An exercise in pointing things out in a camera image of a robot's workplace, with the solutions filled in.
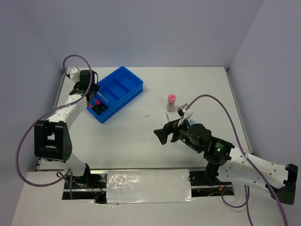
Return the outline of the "pink capped black highlighter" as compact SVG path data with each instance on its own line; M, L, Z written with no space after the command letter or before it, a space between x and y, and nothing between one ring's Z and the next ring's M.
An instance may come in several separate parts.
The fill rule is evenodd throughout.
M95 104L98 107L98 109L100 109L100 111L104 112L107 110L106 106L103 104L103 102L100 99L96 99Z

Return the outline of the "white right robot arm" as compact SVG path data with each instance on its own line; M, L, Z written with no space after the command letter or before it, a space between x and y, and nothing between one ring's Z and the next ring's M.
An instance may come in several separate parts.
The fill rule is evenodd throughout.
M190 125L184 120L180 124L174 120L154 130L154 134L162 145L172 135L172 143L181 141L193 151L201 153L207 161L204 179L208 184L231 182L253 186L283 204L294 204L298 175L296 165L280 165L242 153L232 143L212 136L211 131L201 123Z

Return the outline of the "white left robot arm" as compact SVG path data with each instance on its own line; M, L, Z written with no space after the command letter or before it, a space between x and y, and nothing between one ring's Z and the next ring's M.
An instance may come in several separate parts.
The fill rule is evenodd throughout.
M90 167L72 153L69 129L94 100L99 86L95 83L94 71L73 67L69 76L74 86L63 108L34 125L34 154L45 161L61 164L64 170L71 170L72 176L68 176L68 181L86 188L92 182Z

